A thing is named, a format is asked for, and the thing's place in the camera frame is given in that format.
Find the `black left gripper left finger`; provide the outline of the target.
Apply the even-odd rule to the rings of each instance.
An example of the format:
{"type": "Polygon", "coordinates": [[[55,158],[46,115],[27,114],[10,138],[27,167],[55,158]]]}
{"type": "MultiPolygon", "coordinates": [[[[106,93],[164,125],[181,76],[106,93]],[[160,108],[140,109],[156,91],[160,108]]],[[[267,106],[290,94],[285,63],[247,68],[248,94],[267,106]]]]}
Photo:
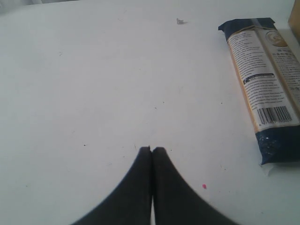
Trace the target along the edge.
{"type": "Polygon", "coordinates": [[[149,225],[152,205],[152,153],[141,147],[118,186],[75,225],[149,225]]]}

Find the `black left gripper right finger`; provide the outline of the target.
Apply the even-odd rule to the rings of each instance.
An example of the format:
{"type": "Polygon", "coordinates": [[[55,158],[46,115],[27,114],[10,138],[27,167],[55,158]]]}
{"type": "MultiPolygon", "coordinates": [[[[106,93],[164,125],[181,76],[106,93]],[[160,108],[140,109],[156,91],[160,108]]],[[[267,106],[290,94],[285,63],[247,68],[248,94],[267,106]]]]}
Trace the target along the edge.
{"type": "Polygon", "coordinates": [[[163,147],[152,152],[152,188],[157,225],[231,224],[186,183],[163,147]]]}

